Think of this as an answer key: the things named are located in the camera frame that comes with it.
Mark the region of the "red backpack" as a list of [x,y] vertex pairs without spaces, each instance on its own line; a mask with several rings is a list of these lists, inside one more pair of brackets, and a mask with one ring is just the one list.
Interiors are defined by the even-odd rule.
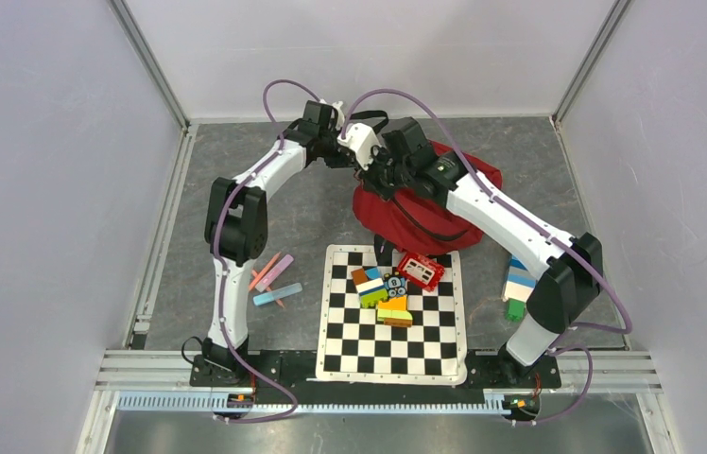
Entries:
[[[435,152],[454,151],[430,140]],[[353,213],[374,234],[374,249],[380,263],[393,250],[422,255],[443,255],[478,244],[484,233],[470,221],[451,213],[444,201],[421,199],[408,189],[385,201],[364,189],[357,168],[359,186],[353,193]]]

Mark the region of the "red plastic card box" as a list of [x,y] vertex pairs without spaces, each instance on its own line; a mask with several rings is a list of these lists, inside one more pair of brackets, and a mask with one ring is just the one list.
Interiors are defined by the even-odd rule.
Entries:
[[416,287],[433,291],[445,274],[445,267],[425,255],[406,253],[397,271]]

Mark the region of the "orange pencil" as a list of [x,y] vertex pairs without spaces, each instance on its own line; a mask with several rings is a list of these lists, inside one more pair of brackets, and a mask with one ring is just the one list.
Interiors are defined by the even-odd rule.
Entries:
[[271,272],[273,267],[281,258],[281,253],[274,254],[265,266],[253,275],[249,284],[249,289],[256,289],[259,292],[264,292],[272,281]]

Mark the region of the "pink highlighter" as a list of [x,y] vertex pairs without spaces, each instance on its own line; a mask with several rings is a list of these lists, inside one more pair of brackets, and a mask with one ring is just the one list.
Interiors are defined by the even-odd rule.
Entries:
[[281,258],[279,259],[277,264],[272,269],[272,272],[270,275],[272,277],[272,281],[271,281],[269,287],[293,263],[293,261],[294,261],[294,257],[291,254],[281,255]]

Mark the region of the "light blue highlighter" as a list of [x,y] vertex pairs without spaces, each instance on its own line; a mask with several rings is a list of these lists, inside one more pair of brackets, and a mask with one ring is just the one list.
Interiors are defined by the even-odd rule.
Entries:
[[[272,291],[272,295],[277,298],[277,299],[283,299],[289,296],[292,296],[294,294],[302,292],[302,284],[301,283],[295,283],[291,284],[285,287],[277,288]],[[264,294],[264,295],[256,295],[257,300],[261,302],[264,300],[266,304],[269,304],[267,301],[269,300],[269,295]]]

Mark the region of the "red pencil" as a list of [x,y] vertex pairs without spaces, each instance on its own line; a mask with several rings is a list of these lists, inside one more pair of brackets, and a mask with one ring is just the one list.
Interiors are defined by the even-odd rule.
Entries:
[[[255,289],[255,286],[261,281],[261,279],[263,277],[265,277],[267,275],[267,272],[265,270],[257,271],[256,269],[252,269],[251,274],[252,274],[252,279],[250,281],[250,288]],[[267,301],[268,303],[275,303],[279,307],[285,308],[285,304],[284,304],[283,300],[277,299],[272,295],[272,288],[271,287],[266,287],[266,290],[264,292],[260,293],[260,295],[264,295],[264,294],[269,295],[269,300]],[[253,304],[255,306],[262,306],[265,303],[266,302],[264,300],[259,302],[257,300],[257,296],[254,297]]]

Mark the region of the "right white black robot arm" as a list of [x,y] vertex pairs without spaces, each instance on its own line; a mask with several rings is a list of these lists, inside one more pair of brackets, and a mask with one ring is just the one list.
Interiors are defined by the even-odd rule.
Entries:
[[363,123],[345,126],[338,143],[352,153],[372,192],[390,199],[408,188],[520,259],[536,285],[521,324],[499,349],[498,371],[511,386],[526,384],[548,348],[602,292],[600,241],[545,223],[491,183],[459,148],[438,155],[411,117],[386,132]]

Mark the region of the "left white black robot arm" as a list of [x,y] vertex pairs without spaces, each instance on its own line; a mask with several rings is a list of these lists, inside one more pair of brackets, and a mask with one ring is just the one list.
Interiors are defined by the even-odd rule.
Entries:
[[347,165],[336,142],[344,122],[341,107],[341,102],[307,101],[302,117],[254,165],[212,183],[204,237],[214,260],[216,289],[201,354],[227,385],[242,383],[250,372],[245,356],[250,272],[267,245],[268,198],[317,159]]

